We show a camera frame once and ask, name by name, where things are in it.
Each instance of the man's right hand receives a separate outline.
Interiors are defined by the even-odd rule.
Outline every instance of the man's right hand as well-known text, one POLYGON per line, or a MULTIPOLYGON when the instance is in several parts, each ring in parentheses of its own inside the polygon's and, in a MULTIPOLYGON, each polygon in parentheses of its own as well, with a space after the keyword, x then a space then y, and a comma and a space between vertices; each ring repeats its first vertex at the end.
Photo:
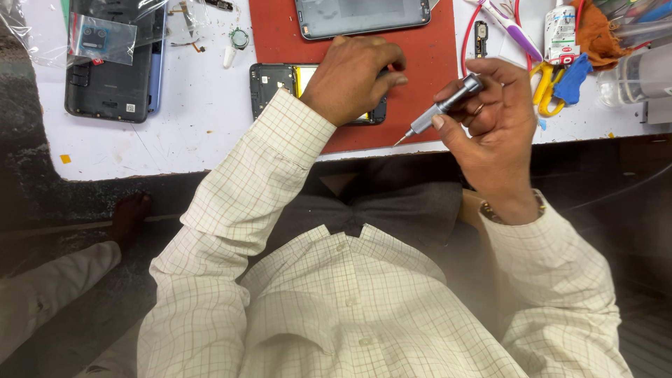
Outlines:
POLYGON ((342 126, 375 108, 382 96, 408 83, 404 52, 383 37, 334 38, 301 100, 334 126, 342 126), (395 72, 378 77, 392 65, 395 72))
MULTIPOLYGON (((509 225, 532 223, 538 218, 539 205, 530 185, 532 137, 537 126, 530 76, 499 59, 474 59, 467 67, 481 74, 485 88, 453 107, 447 116, 434 116, 434 128, 495 214, 509 225), (460 122, 469 129, 471 139, 460 122)), ((434 101, 450 97, 460 86, 461 80, 451 82, 434 101)))

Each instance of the workbench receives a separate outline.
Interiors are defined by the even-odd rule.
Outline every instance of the workbench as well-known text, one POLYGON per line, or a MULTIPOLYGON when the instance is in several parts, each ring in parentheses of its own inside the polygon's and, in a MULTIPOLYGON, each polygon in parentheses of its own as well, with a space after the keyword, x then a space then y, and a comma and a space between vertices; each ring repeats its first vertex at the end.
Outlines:
MULTIPOLYGON (((555 3, 555 0, 522 0, 524 27, 525 9, 539 1, 555 3)), ((44 6, 45 12, 53 11, 48 3, 44 6)), ((459 50, 467 29, 466 23, 475 6, 463 0, 454 0, 453 7, 456 15, 454 38, 459 50)), ((150 114, 142 124, 71 116, 63 106, 65 72, 34 65, 50 156, 56 172, 63 179, 90 181, 202 172, 214 168, 224 159, 253 121, 249 67, 256 63, 255 44, 246 0, 238 0, 233 12, 214 7, 208 11, 212 24, 200 31, 198 42, 206 47, 206 51, 197 53, 191 46, 166 47, 161 109, 156 114, 150 114), (224 69, 224 47, 230 44, 228 34, 236 27, 248 32, 250 45, 238 51, 231 68, 224 69)), ((488 57, 497 56, 498 46, 504 39, 503 30, 485 12, 481 12, 478 20, 485 20, 490 25, 488 57)), ((65 40, 65 25, 56 22, 53 28, 54 32, 62 33, 65 40)), ((453 36, 446 33, 445 38, 453 36)), ((468 52, 473 56, 472 39, 470 45, 468 52)), ((534 142, 555 143, 669 132, 668 124, 642 123, 643 113, 642 104, 623 108, 601 105, 597 99, 596 76, 592 75, 581 88, 581 102, 565 108, 554 118, 548 118, 546 130, 538 127, 534 142)), ((446 151, 446 148, 436 141, 332 153, 322 155, 318 160, 429 151, 446 151)))

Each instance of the silver screwdriver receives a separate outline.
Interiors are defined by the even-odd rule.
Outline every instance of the silver screwdriver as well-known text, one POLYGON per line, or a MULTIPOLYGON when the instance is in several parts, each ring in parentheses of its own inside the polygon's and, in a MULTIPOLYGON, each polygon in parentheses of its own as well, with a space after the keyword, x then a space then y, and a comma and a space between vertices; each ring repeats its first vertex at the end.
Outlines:
POLYGON ((460 101, 462 98, 468 94, 478 93, 483 89, 483 83, 480 81, 478 76, 470 73, 467 77, 462 80, 464 86, 461 87, 454 95, 450 96, 448 99, 437 102, 432 105, 427 111, 425 111, 418 119, 411 123, 411 128, 406 132, 403 138, 399 139, 399 142, 395 143, 394 146, 403 142, 407 138, 412 137, 413 135, 424 133, 431 126, 431 118, 437 114, 446 114, 450 108, 455 105, 456 102, 460 101))

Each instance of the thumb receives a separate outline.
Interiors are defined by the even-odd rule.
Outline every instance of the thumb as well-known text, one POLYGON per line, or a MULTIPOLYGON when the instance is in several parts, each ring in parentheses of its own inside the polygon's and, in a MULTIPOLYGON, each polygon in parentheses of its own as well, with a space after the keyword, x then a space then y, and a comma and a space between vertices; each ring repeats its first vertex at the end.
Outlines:
POLYGON ((374 87, 371 90, 371 96, 374 97, 373 100, 375 102, 378 102, 382 96, 385 96, 385 94, 390 91, 390 89, 398 85, 406 85, 408 82, 409 78, 401 72, 386 73, 376 79, 374 87))
POLYGON ((437 114, 431 118, 434 129, 439 133, 446 147, 455 155, 476 152, 476 144, 466 136, 459 123, 445 114, 437 114))

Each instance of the blue cloth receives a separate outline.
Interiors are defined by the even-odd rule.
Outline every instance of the blue cloth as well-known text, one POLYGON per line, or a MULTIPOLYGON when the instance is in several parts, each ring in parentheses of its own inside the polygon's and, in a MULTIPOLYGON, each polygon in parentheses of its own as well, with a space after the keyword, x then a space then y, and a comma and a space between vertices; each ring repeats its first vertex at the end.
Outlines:
POLYGON ((569 105, 579 103, 581 84, 586 80, 589 73, 593 72, 593 65, 588 61, 588 54, 585 52, 569 66, 564 76, 553 88, 553 95, 564 100, 569 105))

